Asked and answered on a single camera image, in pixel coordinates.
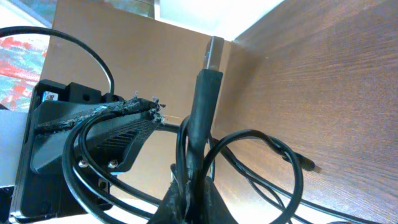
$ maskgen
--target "wooden surface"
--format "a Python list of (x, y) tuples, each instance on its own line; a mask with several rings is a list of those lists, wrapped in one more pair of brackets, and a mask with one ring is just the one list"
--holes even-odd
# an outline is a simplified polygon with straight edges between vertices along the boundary
[[(130, 99), (158, 96), (170, 118), (191, 112), (196, 76), (210, 36), (84, 0), (59, 0), (53, 28), (77, 37), (107, 63), (115, 94)], [(220, 70), (225, 71), (229, 42)], [(79, 46), (51, 38), (41, 79), (76, 82), (109, 91), (101, 67)]]
[[(303, 198), (398, 222), (398, 1), (285, 0), (231, 46), (213, 135), (258, 129), (322, 168)], [(292, 191), (292, 168), (263, 143), (231, 145), (245, 164)], [(235, 218), (280, 212), (220, 156), (216, 185)], [(315, 223), (332, 218), (300, 206)]]

